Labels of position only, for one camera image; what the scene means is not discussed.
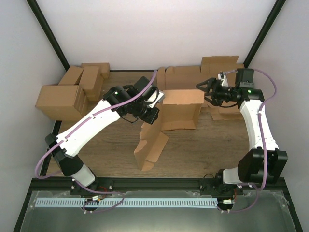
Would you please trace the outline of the brown cardboard box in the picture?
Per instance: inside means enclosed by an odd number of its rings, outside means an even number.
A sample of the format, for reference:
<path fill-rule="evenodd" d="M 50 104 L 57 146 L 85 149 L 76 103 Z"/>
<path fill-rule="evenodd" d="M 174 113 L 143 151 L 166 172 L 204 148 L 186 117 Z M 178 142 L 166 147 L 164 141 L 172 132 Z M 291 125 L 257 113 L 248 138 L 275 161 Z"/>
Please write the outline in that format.
<path fill-rule="evenodd" d="M 143 123 L 140 141 L 134 156 L 141 171 L 152 169 L 160 157 L 169 137 L 164 131 L 195 130 L 204 104 L 204 92 L 198 89 L 165 90 L 165 98 L 158 105 L 158 119 Z"/>

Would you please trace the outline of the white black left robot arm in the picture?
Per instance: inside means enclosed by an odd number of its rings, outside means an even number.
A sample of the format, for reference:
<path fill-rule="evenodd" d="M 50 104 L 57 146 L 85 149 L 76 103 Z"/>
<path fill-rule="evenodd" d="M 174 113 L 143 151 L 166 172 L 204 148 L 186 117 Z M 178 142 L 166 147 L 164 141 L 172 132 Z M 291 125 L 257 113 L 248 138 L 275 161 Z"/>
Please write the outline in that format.
<path fill-rule="evenodd" d="M 80 150 L 108 125 L 132 115 L 136 120 L 153 124 L 159 115 L 157 104 L 164 92 L 153 84 L 153 79 L 141 77 L 135 84 L 112 87 L 98 104 L 80 121 L 57 136 L 49 134 L 45 141 L 52 150 L 61 172 L 81 184 L 87 195 L 98 191 L 97 177 L 78 157 Z"/>

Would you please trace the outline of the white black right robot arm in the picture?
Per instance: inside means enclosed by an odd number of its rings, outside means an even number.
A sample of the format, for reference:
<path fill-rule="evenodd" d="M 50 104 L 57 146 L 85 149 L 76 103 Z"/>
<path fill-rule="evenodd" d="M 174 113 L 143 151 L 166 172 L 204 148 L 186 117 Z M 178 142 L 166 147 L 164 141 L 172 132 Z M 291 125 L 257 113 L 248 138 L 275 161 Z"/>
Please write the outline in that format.
<path fill-rule="evenodd" d="M 248 138 L 249 152 L 239 161 L 236 168 L 222 169 L 214 188 L 221 195 L 227 194 L 232 185 L 244 186 L 259 183 L 260 190 L 266 184 L 275 184 L 288 160 L 287 153 L 279 149 L 272 136 L 265 113 L 265 99 L 262 90 L 254 87 L 254 74 L 265 74 L 259 69 L 237 68 L 235 85 L 229 86 L 227 75 L 218 76 L 196 84 L 204 92 L 204 99 L 213 106 L 221 107 L 223 102 L 233 102 L 244 119 Z"/>

